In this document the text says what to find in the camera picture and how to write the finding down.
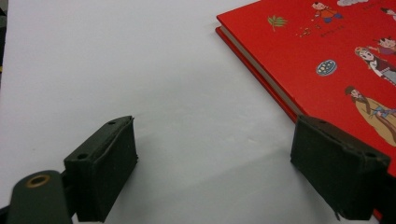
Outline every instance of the cartoon character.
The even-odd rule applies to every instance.
[[[394,39],[391,39],[391,37],[388,38],[381,38],[379,40],[376,40],[379,47],[378,48],[373,48],[373,47],[367,47],[369,49],[374,49],[378,51],[378,53],[381,54],[394,54],[396,55],[396,41]]]
[[[379,102],[363,96],[353,86],[345,89],[361,116],[385,141],[396,147],[396,109],[389,109]]]
[[[361,57],[379,77],[389,81],[391,84],[396,85],[396,67],[387,61],[384,61],[366,48],[355,48],[355,53]]]
[[[394,20],[396,20],[396,12],[390,8],[381,7],[381,11],[387,13],[388,15],[392,16]]]
[[[312,4],[312,8],[317,11],[317,13],[315,14],[315,18],[321,17],[326,23],[331,22],[333,17],[337,19],[343,18],[343,16],[336,10],[333,10],[331,7],[327,7],[320,2],[315,2],[314,4]]]

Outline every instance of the small green plant illustration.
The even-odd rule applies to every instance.
[[[284,26],[288,21],[274,15],[273,17],[268,17],[268,22],[272,25],[273,30],[275,31],[276,26]]]

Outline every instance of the book cover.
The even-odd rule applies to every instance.
[[[293,120],[329,121],[389,155],[396,175],[396,1],[262,0],[218,20]]]

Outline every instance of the hardcover book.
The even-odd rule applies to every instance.
[[[396,1],[262,0],[218,20],[291,119],[329,121],[390,156],[396,175]]]

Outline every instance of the white background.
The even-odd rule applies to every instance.
[[[215,33],[251,2],[11,1],[0,207],[133,115],[140,160],[106,223],[376,223],[336,220],[290,163],[294,123]]]

